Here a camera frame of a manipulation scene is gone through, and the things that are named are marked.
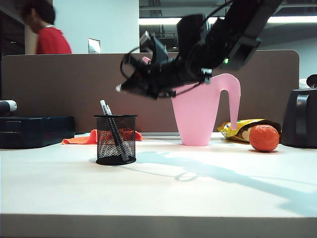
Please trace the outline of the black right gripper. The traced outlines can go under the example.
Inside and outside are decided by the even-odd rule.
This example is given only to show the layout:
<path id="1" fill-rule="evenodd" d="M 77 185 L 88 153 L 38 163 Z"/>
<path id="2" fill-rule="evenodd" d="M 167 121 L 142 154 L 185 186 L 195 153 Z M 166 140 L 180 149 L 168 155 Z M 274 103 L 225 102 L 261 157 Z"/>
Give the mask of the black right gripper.
<path id="1" fill-rule="evenodd" d="M 146 63 L 132 55 L 127 56 L 127 63 L 136 71 L 148 71 L 145 79 L 139 73 L 133 73 L 125 82 L 117 85 L 117 92 L 127 92 L 141 96 L 148 96 L 153 99 L 171 98 L 176 96 L 175 88 L 190 84 L 184 62 L 164 60 L 161 63 L 146 59 Z"/>

